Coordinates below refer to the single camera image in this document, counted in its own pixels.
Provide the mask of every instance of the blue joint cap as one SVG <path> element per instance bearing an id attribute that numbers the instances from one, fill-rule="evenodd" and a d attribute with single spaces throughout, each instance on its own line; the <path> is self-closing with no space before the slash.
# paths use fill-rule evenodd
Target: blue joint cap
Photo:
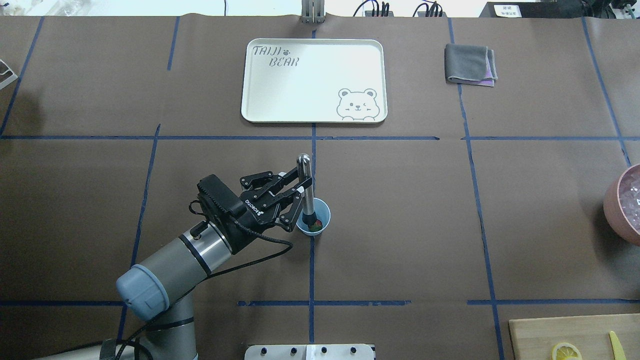
<path id="1" fill-rule="evenodd" d="M 136 264 L 123 274 L 116 287 L 122 300 L 144 321 L 169 308 L 169 295 L 158 278 L 148 268 Z"/>

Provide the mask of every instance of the bear illustration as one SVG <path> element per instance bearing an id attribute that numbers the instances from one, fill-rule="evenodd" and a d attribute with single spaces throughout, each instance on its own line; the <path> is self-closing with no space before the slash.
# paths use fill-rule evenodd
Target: bear illustration
<path id="1" fill-rule="evenodd" d="M 376 104 L 376 91 L 367 89 L 363 92 L 352 92 L 349 89 L 342 89 L 338 92 L 340 105 L 338 105 L 338 115 L 343 120 L 364 120 L 374 121 L 380 114 L 380 108 Z"/>

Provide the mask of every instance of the blue tape line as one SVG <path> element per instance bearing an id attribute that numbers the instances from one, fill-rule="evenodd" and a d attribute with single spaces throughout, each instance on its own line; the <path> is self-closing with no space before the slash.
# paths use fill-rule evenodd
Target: blue tape line
<path id="1" fill-rule="evenodd" d="M 525 299 L 525 300 L 469 300 L 467 305 L 554 305 L 554 304 L 640 304 L 640 299 Z"/>
<path id="2" fill-rule="evenodd" d="M 181 136 L 181 135 L 164 135 L 160 136 L 160 140 L 311 140 L 311 136 Z"/>
<path id="3" fill-rule="evenodd" d="M 316 31 L 311 31 L 311 38 L 316 38 Z M 316 190 L 316 123 L 311 124 L 311 178 L 314 191 Z M 309 238 L 309 343 L 316 342 L 315 334 L 315 304 L 316 301 L 316 237 Z"/>
<path id="4" fill-rule="evenodd" d="M 316 306 L 405 306 L 411 300 L 318 300 Z"/>
<path id="5" fill-rule="evenodd" d="M 122 312 L 120 313 L 120 326 L 118 326 L 118 340 L 122 340 L 124 335 L 124 323 L 127 321 L 127 306 L 122 306 Z"/>
<path id="6" fill-rule="evenodd" d="M 167 71 L 171 71 L 171 65 L 173 63 L 173 51 L 175 50 L 175 39 L 178 37 L 178 25 L 180 24 L 180 17 L 175 17 L 175 25 L 173 27 L 173 40 L 171 41 L 171 52 L 169 53 L 169 62 L 166 65 Z"/>
<path id="7" fill-rule="evenodd" d="M 453 37 L 453 22 L 450 17 L 447 18 L 447 22 L 449 23 L 449 41 L 451 41 L 452 44 L 455 44 L 456 39 Z"/>
<path id="8" fill-rule="evenodd" d="M 156 149 L 158 145 L 158 134 L 160 133 L 160 124 L 156 128 L 156 135 L 154 135 L 154 144 L 151 148 L 151 157 L 149 158 L 149 167 L 147 169 L 147 180 L 145 182 L 145 192 L 142 196 L 142 205 L 140 206 L 140 216 L 138 217 L 138 228 L 136 229 L 136 241 L 133 244 L 133 252 L 131 254 L 131 265 L 136 264 L 136 257 L 138 256 L 138 245 L 140 245 L 140 234 L 142 233 L 142 220 L 145 217 L 145 210 L 147 208 L 147 197 L 149 192 L 149 181 L 151 180 L 151 171 L 154 168 L 154 160 L 156 159 Z"/>
<path id="9" fill-rule="evenodd" d="M 5 135 L 2 140 L 153 140 L 153 136 L 103 136 L 103 135 Z"/>
<path id="10" fill-rule="evenodd" d="M 309 343 L 315 342 L 315 297 L 316 297 L 316 237 L 311 236 L 309 239 Z"/>
<path id="11" fill-rule="evenodd" d="M 31 54 L 33 54 L 33 49 L 36 46 L 36 42 L 38 41 L 38 36 L 40 36 L 40 30 L 42 29 L 42 23 L 44 22 L 44 16 L 40 17 L 40 22 L 38 23 L 38 28 L 36 28 L 36 33 L 33 35 L 33 40 L 31 41 L 31 47 L 29 48 L 29 52 L 27 53 L 27 57 L 24 59 L 24 64 L 22 65 L 22 69 L 20 70 L 20 76 L 15 83 L 15 89 L 13 89 L 13 95 L 11 96 L 11 100 L 9 100 L 9 106 L 6 108 L 6 113 L 4 113 L 4 120 L 2 121 L 2 126 L 0 126 L 0 136 L 4 133 L 4 129 L 6 128 L 6 124 L 9 121 L 9 116 L 11 115 L 11 109 L 13 108 L 13 103 L 15 102 L 15 98 L 18 96 L 18 90 L 20 89 L 20 84 L 22 84 L 22 78 L 27 71 L 27 66 L 29 65 L 29 60 L 31 59 Z"/>
<path id="12" fill-rule="evenodd" d="M 310 301 L 307 300 L 272 300 L 272 301 L 239 301 L 238 306 L 309 306 Z M 411 304 L 411 300 L 315 300 L 316 306 L 405 306 Z"/>
<path id="13" fill-rule="evenodd" d="M 435 136 L 318 136 L 318 140 L 439 140 Z"/>
<path id="14" fill-rule="evenodd" d="M 508 140 L 508 141 L 618 141 L 615 136 L 470 136 L 472 141 L 477 140 Z"/>
<path id="15" fill-rule="evenodd" d="M 0 301 L 0 306 L 124 306 L 124 303 L 122 301 L 18 300 Z"/>
<path id="16" fill-rule="evenodd" d="M 308 306 L 308 300 L 239 301 L 238 306 Z"/>
<path id="17" fill-rule="evenodd" d="M 453 25 L 451 18 L 447 18 L 449 22 L 449 37 L 451 43 L 455 44 L 455 36 L 453 33 Z M 467 111 L 465 110 L 464 102 L 462 101 L 462 86 L 458 84 L 458 97 L 460 99 L 460 113 L 464 121 L 465 127 L 465 142 L 467 143 L 467 153 L 469 158 L 469 167 L 471 169 L 471 180 L 474 185 L 474 196 L 476 198 L 476 209 L 478 212 L 478 219 L 480 220 L 480 232 L 482 236 L 483 250 L 484 250 L 484 267 L 486 269 L 486 277 L 489 284 L 489 294 L 491 296 L 491 307 L 493 312 L 493 327 L 495 329 L 495 339 L 498 345 L 498 355 L 500 360 L 504 360 L 504 347 L 502 346 L 502 331 L 500 330 L 500 318 L 498 314 L 498 306 L 495 303 L 495 288 L 493 286 L 493 274 L 491 271 L 491 261 L 489 257 L 489 247 L 486 242 L 486 231 L 484 228 L 484 218 L 482 214 L 482 205 L 480 203 L 480 191 L 478 190 L 477 176 L 476 176 L 476 164 L 474 163 L 474 157 L 471 148 L 471 134 L 469 132 L 469 124 L 467 120 Z"/>
<path id="18" fill-rule="evenodd" d="M 620 132 L 618 119 L 616 118 L 615 112 L 613 112 L 613 107 L 611 106 L 611 101 L 609 100 L 609 93 L 607 93 L 607 87 L 604 86 L 604 81 L 602 80 L 602 74 L 600 73 L 598 60 L 596 60 L 596 55 L 593 52 L 593 46 L 591 45 L 591 37 L 589 36 L 589 29 L 587 28 L 587 20 L 584 17 L 582 17 L 582 28 L 584 30 L 584 37 L 587 40 L 587 46 L 589 47 L 589 54 L 591 55 L 591 61 L 593 62 L 593 67 L 596 70 L 596 75 L 598 76 L 598 82 L 600 83 L 600 88 L 602 89 L 604 100 L 607 103 L 607 108 L 609 109 L 609 115 L 611 116 L 611 120 L 613 121 L 613 126 L 615 127 L 616 134 L 618 135 L 618 139 L 620 140 L 620 147 L 621 147 L 622 153 L 625 156 L 625 161 L 627 162 L 627 166 L 630 167 L 631 161 L 629 160 L 627 147 L 625 146 L 625 142 L 622 140 L 622 133 Z"/>
<path id="19" fill-rule="evenodd" d="M 316 123 L 311 124 L 311 178 L 314 191 L 316 190 Z"/>
<path id="20" fill-rule="evenodd" d="M 155 136 L 142 135 L 6 135 L 2 140 L 155 140 Z M 311 136 L 207 136 L 161 135 L 158 140 L 311 140 Z"/>

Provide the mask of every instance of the metal rod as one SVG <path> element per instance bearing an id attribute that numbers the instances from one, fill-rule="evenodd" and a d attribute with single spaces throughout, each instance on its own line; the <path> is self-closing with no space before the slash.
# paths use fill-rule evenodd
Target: metal rod
<path id="1" fill-rule="evenodd" d="M 298 180 L 303 181 L 306 177 L 311 177 L 311 158 L 307 154 L 298 156 Z M 315 213 L 314 209 L 314 186 L 313 184 L 305 189 L 305 196 L 302 199 L 302 212 L 305 215 Z"/>

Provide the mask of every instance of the pink bowl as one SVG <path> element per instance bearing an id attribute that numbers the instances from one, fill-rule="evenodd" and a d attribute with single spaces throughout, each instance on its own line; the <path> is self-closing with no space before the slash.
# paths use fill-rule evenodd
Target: pink bowl
<path id="1" fill-rule="evenodd" d="M 628 168 L 607 189 L 604 196 L 604 215 L 618 235 L 630 243 L 640 246 L 640 233 L 631 225 L 620 204 L 620 183 L 631 174 L 640 174 L 640 164 Z"/>

